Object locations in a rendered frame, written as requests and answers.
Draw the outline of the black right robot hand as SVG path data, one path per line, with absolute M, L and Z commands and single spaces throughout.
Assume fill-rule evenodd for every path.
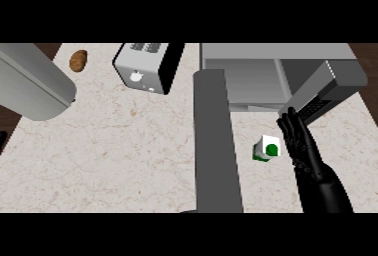
M 310 130 L 292 107 L 276 123 L 292 160 L 303 212 L 353 213 L 342 183 L 334 169 L 322 160 Z

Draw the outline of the white and green milk carton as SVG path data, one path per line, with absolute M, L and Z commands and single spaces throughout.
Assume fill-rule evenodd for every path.
M 252 159 L 269 162 L 280 156 L 280 140 L 277 137 L 263 135 L 252 147 Z

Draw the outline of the grey microwave door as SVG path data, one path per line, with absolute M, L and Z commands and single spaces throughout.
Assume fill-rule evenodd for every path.
M 193 74 L 195 188 L 198 213 L 242 213 L 235 143 L 221 69 Z

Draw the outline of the grey microwave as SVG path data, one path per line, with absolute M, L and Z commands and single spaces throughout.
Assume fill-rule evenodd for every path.
M 202 43 L 199 56 L 224 72 L 233 112 L 294 108 L 310 124 L 368 85 L 345 43 Z

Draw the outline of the silver toaster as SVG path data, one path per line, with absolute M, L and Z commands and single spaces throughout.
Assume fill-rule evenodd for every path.
M 125 86 L 167 95 L 183 50 L 183 43 L 124 43 L 112 65 Z

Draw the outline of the brown potato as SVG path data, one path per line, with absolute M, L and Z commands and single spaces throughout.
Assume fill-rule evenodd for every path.
M 87 51 L 78 50 L 69 59 L 69 68 L 74 72 L 81 72 L 84 70 L 87 63 Z

